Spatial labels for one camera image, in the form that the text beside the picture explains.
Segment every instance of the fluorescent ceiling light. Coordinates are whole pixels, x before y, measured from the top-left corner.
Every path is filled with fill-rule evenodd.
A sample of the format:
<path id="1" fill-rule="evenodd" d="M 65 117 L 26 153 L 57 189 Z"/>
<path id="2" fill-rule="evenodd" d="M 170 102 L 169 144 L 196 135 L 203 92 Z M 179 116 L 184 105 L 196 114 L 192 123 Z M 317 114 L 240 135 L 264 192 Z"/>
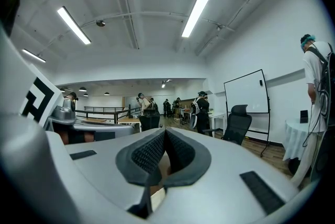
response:
<path id="1" fill-rule="evenodd" d="M 187 21 L 182 37 L 188 38 L 191 35 L 192 30 L 194 29 L 195 24 L 197 23 L 201 13 L 203 12 L 208 0 L 197 0 L 192 9 L 191 15 Z"/>
<path id="2" fill-rule="evenodd" d="M 42 61 L 43 63 L 46 63 L 46 61 L 45 61 L 44 59 L 40 58 L 39 56 L 37 56 L 37 55 L 35 55 L 35 54 L 31 53 L 31 52 L 29 52 L 27 49 L 23 49 L 22 51 L 23 51 L 24 53 L 30 55 L 31 57 L 36 58 L 36 59 L 38 59 L 39 61 Z"/>
<path id="3" fill-rule="evenodd" d="M 73 20 L 65 6 L 60 8 L 58 11 L 58 14 L 63 18 L 65 23 L 73 30 L 73 32 L 83 41 L 84 44 L 90 44 L 91 41 L 86 36 L 85 33 L 79 28 L 78 24 Z"/>

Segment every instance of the backpack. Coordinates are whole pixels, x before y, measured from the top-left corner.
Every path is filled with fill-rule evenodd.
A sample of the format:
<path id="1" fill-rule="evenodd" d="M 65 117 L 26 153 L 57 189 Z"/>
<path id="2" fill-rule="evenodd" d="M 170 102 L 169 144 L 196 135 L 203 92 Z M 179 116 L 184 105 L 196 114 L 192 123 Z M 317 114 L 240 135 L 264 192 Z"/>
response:
<path id="1" fill-rule="evenodd" d="M 158 105 L 155 101 L 150 101 L 150 106 L 148 107 L 148 109 L 158 110 Z"/>
<path id="2" fill-rule="evenodd" d="M 193 102 L 192 102 L 192 107 L 191 107 L 191 114 L 197 115 L 200 112 L 199 105 L 197 101 L 200 99 L 200 97 L 197 97 Z"/>
<path id="3" fill-rule="evenodd" d="M 318 85 L 318 89 L 316 91 L 320 94 L 320 104 L 321 104 L 321 115 L 326 121 L 326 124 L 328 125 L 328 118 L 329 118 L 329 113 L 331 110 L 334 108 L 334 104 L 332 105 L 331 103 L 331 92 L 335 91 L 335 87 L 332 87 L 332 85 L 335 85 L 335 72 L 331 69 L 331 59 L 335 57 L 335 54 L 333 52 L 333 49 L 328 43 L 330 47 L 330 53 L 327 55 L 325 58 L 317 48 L 315 47 L 309 47 L 306 51 L 312 52 L 315 54 L 322 65 L 322 73 L 321 73 L 321 80 Z"/>

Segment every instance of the ceiling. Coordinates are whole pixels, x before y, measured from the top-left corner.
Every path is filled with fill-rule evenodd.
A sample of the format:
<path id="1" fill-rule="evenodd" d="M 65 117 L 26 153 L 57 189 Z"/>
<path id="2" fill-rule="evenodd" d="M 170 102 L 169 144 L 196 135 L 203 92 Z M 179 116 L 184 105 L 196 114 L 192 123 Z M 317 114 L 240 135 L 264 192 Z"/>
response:
<path id="1" fill-rule="evenodd" d="M 195 1 L 20 0 L 11 39 L 17 49 L 40 53 L 49 65 L 58 65 L 79 51 L 111 48 L 164 48 L 206 55 L 234 33 L 263 0 L 209 0 L 191 36 L 182 38 Z M 89 46 L 60 18 L 57 10 L 62 6 L 91 39 Z M 106 25 L 98 27 L 97 20 Z"/>
<path id="2" fill-rule="evenodd" d="M 135 79 L 135 80 L 108 80 L 108 81 L 94 81 L 94 82 L 85 82 L 85 83 L 76 83 L 71 85 L 62 85 L 58 86 L 59 88 L 68 88 L 72 91 L 78 91 L 80 87 L 85 87 L 88 91 L 94 90 L 104 86 L 151 86 L 160 89 L 162 86 L 162 81 L 166 79 Z M 203 79 L 171 79 L 170 82 L 166 82 L 166 88 L 175 87 L 187 83 L 189 80 L 201 80 Z"/>

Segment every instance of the black strap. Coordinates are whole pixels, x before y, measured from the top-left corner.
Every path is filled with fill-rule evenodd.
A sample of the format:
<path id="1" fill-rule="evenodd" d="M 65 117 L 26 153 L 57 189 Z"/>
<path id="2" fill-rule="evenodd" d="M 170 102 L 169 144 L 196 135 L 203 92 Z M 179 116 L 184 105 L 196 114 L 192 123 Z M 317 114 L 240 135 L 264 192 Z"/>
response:
<path id="1" fill-rule="evenodd" d="M 328 43 L 328 45 L 329 45 L 329 48 L 330 48 L 330 52 L 333 53 L 333 47 L 331 47 L 330 43 Z"/>
<path id="2" fill-rule="evenodd" d="M 320 52 L 316 48 L 310 46 L 307 48 L 307 51 L 310 51 L 313 54 L 315 54 L 323 63 L 328 63 L 328 61 L 323 57 L 322 54 L 320 54 Z"/>

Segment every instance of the white round table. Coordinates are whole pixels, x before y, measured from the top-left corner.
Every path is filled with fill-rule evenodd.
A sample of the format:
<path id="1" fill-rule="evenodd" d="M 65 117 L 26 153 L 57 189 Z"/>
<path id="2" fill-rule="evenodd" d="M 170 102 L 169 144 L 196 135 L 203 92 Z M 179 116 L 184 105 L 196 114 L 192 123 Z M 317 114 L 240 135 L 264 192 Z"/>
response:
<path id="1" fill-rule="evenodd" d="M 285 140 L 283 141 L 285 155 L 283 161 L 294 158 L 301 160 L 305 151 L 303 143 L 308 135 L 309 121 L 310 119 L 306 124 L 301 124 L 300 119 L 285 121 Z"/>

